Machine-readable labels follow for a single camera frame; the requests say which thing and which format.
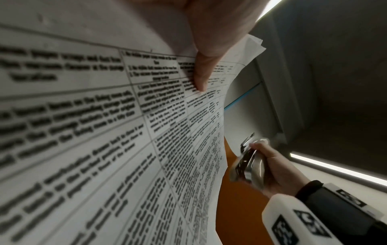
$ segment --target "orange surface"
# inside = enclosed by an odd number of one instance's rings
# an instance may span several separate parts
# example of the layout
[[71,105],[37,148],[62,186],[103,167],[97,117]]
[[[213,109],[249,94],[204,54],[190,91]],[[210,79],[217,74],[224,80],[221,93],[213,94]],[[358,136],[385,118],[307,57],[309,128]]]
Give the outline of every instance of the orange surface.
[[[236,160],[226,138],[227,165]],[[216,210],[216,231],[223,245],[272,245],[262,223],[262,211],[268,199],[259,191],[241,182],[230,182],[227,170],[219,192]]]

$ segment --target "metallic object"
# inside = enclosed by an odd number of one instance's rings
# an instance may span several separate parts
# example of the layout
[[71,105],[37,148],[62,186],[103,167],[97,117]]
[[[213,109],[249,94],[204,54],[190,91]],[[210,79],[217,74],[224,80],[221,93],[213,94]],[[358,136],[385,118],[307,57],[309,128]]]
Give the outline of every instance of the metallic object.
[[[232,165],[229,178],[232,182],[239,180],[247,182],[261,191],[264,187],[266,157],[249,146],[250,143],[257,141],[254,139],[254,133],[252,133],[242,142],[242,155]],[[269,140],[264,138],[259,141],[269,143]]]

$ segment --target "paper sheet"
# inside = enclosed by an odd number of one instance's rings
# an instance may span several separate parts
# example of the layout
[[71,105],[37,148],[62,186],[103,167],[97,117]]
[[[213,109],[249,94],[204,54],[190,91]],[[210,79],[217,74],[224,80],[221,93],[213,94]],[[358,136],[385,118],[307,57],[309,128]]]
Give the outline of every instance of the paper sheet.
[[261,42],[199,93],[176,10],[1,1],[0,244],[220,244],[224,98]]

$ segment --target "blue line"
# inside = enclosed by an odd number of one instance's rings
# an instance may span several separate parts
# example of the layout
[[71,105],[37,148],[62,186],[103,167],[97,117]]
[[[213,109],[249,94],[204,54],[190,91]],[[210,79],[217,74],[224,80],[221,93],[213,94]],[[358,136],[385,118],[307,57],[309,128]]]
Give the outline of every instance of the blue line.
[[230,108],[231,106],[233,106],[236,102],[240,101],[241,99],[243,99],[243,97],[245,97],[246,95],[248,95],[253,89],[255,89],[256,87],[258,87],[258,85],[260,85],[260,83],[254,85],[254,87],[252,87],[251,89],[247,90],[243,95],[239,96],[236,100],[234,100],[233,102],[231,102],[229,105],[227,105],[225,107],[225,110],[227,110],[228,108]]

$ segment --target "human hand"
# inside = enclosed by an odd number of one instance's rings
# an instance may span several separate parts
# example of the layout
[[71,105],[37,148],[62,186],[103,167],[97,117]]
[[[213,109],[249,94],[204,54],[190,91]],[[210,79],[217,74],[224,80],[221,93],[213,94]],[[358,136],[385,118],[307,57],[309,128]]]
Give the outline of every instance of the human hand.
[[255,25],[269,0],[130,0],[171,4],[184,11],[198,49],[193,79],[205,91],[208,79],[227,51]]
[[269,169],[265,169],[262,193],[271,198],[275,194],[295,196],[310,180],[286,157],[265,143],[252,143],[250,147],[267,158]]

